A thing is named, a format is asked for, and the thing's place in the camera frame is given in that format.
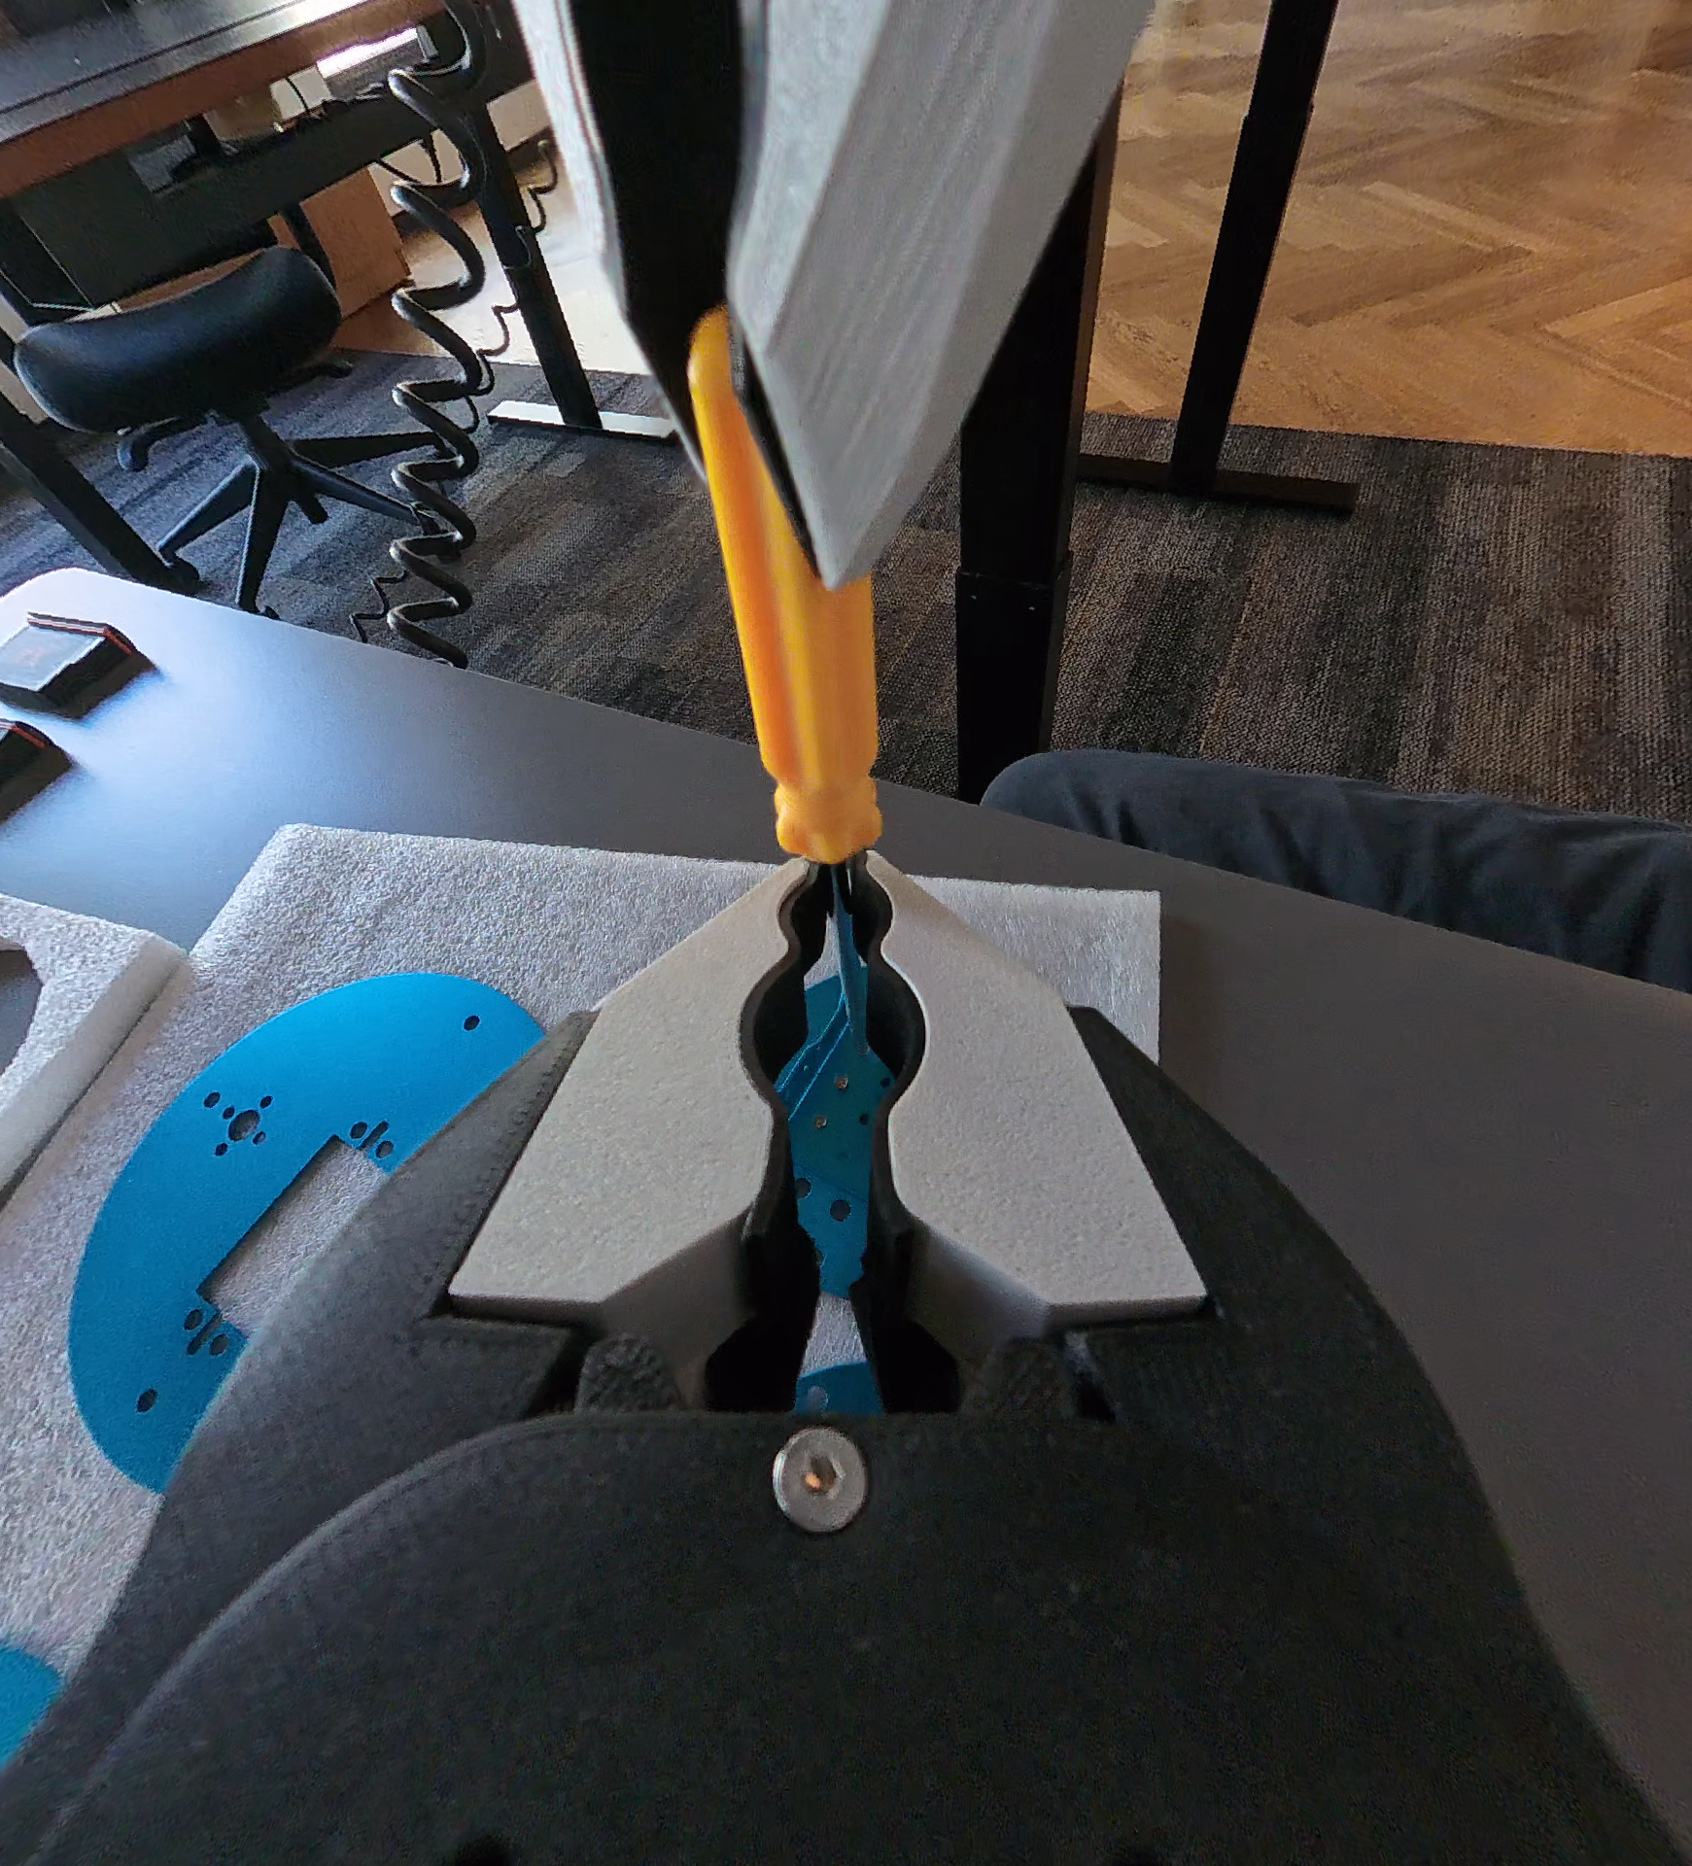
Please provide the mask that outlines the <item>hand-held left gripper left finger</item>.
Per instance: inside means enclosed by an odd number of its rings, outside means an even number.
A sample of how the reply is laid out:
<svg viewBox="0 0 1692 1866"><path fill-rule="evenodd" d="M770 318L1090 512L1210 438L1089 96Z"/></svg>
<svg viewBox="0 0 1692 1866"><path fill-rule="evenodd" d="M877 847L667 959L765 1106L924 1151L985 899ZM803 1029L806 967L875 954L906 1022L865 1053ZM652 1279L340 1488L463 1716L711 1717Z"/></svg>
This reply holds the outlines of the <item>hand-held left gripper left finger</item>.
<svg viewBox="0 0 1692 1866"><path fill-rule="evenodd" d="M818 1261L772 1075L806 1033L817 883L790 861L601 1001L453 1312L641 1335L692 1401L792 1409Z"/></svg>

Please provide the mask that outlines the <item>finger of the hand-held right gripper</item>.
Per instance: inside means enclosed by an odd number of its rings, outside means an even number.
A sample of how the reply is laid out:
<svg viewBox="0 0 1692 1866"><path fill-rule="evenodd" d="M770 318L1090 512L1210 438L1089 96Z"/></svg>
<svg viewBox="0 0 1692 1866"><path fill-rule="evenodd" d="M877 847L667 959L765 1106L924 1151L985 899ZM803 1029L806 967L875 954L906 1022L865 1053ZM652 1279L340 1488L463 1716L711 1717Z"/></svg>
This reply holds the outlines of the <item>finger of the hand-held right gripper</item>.
<svg viewBox="0 0 1692 1866"><path fill-rule="evenodd" d="M740 181L735 2L513 2L589 244L676 424L702 315L725 296Z"/></svg>
<svg viewBox="0 0 1692 1866"><path fill-rule="evenodd" d="M1151 2L746 2L725 296L829 588L957 438Z"/></svg>

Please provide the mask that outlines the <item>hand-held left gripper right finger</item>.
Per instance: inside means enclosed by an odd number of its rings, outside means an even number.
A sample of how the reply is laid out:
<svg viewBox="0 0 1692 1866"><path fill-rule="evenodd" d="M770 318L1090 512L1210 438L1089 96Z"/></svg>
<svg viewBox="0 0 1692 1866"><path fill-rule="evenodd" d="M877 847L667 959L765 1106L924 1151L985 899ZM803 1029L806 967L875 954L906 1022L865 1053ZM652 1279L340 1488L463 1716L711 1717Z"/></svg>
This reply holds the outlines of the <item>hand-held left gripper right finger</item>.
<svg viewBox="0 0 1692 1866"><path fill-rule="evenodd" d="M1195 1314L1203 1279L1067 1005L1158 1038L1160 897L868 871L914 1051L857 1287L882 1408L953 1409L1004 1342Z"/></svg>

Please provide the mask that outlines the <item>blue perforated mounting disc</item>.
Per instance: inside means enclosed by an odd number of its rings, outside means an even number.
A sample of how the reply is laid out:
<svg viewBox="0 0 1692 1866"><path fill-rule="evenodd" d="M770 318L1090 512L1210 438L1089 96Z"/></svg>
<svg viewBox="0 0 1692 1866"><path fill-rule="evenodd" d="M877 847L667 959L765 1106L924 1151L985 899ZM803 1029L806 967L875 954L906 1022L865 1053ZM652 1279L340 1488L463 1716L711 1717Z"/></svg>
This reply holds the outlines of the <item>blue perforated mounting disc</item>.
<svg viewBox="0 0 1692 1866"><path fill-rule="evenodd" d="M779 1075L790 1115L794 1199L818 1251L821 1292L847 1297L864 1273L872 1119L893 1089L893 1068L860 1044L838 975L807 987L807 1041Z"/></svg>

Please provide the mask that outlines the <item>blue metal bracket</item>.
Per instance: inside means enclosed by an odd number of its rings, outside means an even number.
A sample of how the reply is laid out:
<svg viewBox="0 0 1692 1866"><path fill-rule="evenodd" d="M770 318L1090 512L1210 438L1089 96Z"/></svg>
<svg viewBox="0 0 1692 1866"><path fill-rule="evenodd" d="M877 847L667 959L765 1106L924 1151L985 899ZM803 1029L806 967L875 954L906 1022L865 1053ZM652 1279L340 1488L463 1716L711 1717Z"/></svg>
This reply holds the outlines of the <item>blue metal bracket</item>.
<svg viewBox="0 0 1692 1866"><path fill-rule="evenodd" d="M836 930L836 959L838 959L838 981L842 981L842 1005L849 1016L849 1033L851 1044L857 1053L872 1051L872 1035L865 1026L868 1015L868 985L865 985L865 959L857 946L857 858L847 864L829 865L832 877L832 930Z"/></svg>

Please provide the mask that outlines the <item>yellow handled screwdriver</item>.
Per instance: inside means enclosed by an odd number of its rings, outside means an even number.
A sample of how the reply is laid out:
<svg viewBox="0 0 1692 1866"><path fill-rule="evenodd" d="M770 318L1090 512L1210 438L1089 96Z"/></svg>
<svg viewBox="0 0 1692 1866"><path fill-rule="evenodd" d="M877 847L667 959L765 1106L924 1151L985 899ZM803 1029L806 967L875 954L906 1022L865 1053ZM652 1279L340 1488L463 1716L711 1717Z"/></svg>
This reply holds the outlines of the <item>yellow handled screwdriver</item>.
<svg viewBox="0 0 1692 1866"><path fill-rule="evenodd" d="M735 386L725 309L695 325L686 381L779 840L844 871L882 832L872 583L832 590L811 568Z"/></svg>

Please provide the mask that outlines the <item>white foam sheet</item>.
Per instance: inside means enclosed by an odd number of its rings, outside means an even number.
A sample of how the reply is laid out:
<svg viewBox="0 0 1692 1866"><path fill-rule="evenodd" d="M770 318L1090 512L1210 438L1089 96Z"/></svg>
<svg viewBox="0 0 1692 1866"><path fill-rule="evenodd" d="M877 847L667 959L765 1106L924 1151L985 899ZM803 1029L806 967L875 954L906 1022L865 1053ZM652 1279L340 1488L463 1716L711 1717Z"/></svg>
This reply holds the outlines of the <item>white foam sheet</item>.
<svg viewBox="0 0 1692 1866"><path fill-rule="evenodd" d="M596 1005L765 877L637 858L283 828L0 1209L0 1646L70 1673L126 1584L155 1493L88 1437L66 1308L93 1218L163 1108L232 1041L372 972L437 971L542 1026Z"/></svg>

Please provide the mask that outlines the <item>small brown cardboard box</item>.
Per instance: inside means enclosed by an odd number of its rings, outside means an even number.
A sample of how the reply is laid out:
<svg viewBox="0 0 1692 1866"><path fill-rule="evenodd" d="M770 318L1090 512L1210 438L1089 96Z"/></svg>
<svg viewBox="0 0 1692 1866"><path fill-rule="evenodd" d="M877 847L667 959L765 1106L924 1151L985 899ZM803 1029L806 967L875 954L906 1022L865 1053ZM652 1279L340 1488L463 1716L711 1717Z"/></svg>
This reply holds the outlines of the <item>small brown cardboard box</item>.
<svg viewBox="0 0 1692 1866"><path fill-rule="evenodd" d="M390 204L367 167L306 199L303 206L329 262L345 315L362 313L410 284L412 269Z"/></svg>

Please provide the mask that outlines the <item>dark pants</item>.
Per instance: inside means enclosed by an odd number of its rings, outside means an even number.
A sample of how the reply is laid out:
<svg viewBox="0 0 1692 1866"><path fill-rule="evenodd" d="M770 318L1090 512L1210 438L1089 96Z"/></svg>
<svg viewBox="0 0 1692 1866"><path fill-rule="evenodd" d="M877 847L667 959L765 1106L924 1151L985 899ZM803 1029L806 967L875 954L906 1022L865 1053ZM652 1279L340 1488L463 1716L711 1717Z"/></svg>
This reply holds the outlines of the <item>dark pants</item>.
<svg viewBox="0 0 1692 1866"><path fill-rule="evenodd" d="M1038 754L985 805L1692 992L1692 831L1160 754Z"/></svg>

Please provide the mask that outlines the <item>blue disc with rectangular cutout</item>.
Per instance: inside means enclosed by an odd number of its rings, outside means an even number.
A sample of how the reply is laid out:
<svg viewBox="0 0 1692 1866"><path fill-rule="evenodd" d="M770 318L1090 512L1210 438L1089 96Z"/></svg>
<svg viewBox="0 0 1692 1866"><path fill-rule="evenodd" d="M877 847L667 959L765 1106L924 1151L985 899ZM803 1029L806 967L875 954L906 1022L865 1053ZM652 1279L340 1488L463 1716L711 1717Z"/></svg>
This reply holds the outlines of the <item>blue disc with rectangular cutout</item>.
<svg viewBox="0 0 1692 1866"><path fill-rule="evenodd" d="M66 1367L106 1456L163 1493L247 1339L209 1279L329 1145L390 1174L544 1038L452 972L313 994L224 1051L112 1181L88 1237Z"/></svg>

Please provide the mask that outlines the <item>black saddle stool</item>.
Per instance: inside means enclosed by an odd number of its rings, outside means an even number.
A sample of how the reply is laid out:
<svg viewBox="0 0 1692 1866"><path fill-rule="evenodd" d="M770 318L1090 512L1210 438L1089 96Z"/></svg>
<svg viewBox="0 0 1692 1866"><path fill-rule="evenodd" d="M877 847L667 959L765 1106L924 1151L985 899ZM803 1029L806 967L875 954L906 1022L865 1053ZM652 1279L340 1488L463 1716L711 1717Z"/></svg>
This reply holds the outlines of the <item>black saddle stool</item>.
<svg viewBox="0 0 1692 1866"><path fill-rule="evenodd" d="M412 451L424 443L421 432L285 443L266 424L269 399L309 373L340 318L329 277L303 250L272 244L155 304L29 329L16 340L16 373L63 427L126 434L136 464L166 424L209 417L239 427L243 461L156 549L173 572L191 572L182 548L250 508L237 605L257 610L291 506L313 524L324 523L323 501L332 498L417 528L412 506L338 468Z"/></svg>

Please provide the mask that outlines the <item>black desk leg frame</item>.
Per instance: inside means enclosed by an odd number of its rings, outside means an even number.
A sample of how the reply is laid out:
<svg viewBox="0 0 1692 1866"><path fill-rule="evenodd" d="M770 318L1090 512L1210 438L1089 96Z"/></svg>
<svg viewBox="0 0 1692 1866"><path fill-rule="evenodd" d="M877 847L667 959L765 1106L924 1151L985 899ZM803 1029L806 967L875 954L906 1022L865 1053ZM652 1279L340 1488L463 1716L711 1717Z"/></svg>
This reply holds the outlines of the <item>black desk leg frame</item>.
<svg viewBox="0 0 1692 1866"><path fill-rule="evenodd" d="M1272 2L1167 461L1081 449L1119 107L1053 234L958 441L958 798L1049 744L1071 572L1075 483L1350 513L1357 486L1223 468L1335 2Z"/></svg>

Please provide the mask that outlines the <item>white foam frame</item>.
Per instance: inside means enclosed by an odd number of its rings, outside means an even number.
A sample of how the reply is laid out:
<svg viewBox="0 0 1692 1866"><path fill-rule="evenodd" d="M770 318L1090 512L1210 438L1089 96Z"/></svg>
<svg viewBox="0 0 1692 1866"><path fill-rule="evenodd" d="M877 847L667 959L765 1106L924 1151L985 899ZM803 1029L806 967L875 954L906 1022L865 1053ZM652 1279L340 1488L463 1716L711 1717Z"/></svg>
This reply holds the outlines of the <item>white foam frame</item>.
<svg viewBox="0 0 1692 1866"><path fill-rule="evenodd" d="M29 959L40 1005L0 1064L0 1191L185 971L163 938L0 894L0 956Z"/></svg>

